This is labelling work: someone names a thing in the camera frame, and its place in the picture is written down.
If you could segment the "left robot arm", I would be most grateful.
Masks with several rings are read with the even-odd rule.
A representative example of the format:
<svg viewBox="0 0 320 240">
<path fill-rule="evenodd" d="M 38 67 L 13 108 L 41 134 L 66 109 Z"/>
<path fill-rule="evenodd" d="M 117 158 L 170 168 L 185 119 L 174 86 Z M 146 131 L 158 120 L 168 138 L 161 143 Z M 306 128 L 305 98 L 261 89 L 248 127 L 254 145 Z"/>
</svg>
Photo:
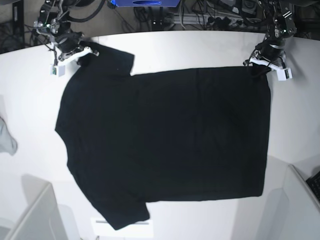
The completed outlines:
<svg viewBox="0 0 320 240">
<path fill-rule="evenodd" d="M 292 79 L 292 70 L 286 63 L 285 43 L 297 31 L 294 6 L 282 0 L 259 0 L 257 3 L 264 15 L 259 25 L 266 27 L 266 33 L 243 65 L 247 68 L 252 65 L 249 72 L 254 79 L 271 71 L 276 72 L 279 81 Z"/>
</svg>

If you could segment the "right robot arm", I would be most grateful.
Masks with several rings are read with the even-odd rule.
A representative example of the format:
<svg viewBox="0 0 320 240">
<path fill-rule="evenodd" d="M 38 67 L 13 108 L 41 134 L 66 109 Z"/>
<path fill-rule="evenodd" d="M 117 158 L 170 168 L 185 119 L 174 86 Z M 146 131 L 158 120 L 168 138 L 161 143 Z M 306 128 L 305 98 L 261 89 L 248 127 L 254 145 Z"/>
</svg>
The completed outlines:
<svg viewBox="0 0 320 240">
<path fill-rule="evenodd" d="M 97 50 L 84 44 L 82 32 L 73 31 L 71 28 L 71 23 L 85 23 L 93 19 L 103 8 L 105 1 L 102 0 L 97 9 L 85 18 L 70 16 L 72 9 L 87 7 L 91 3 L 92 0 L 46 0 L 41 6 L 33 28 L 39 35 L 49 38 L 49 50 L 54 55 L 53 70 L 88 54 L 99 55 Z"/>
</svg>

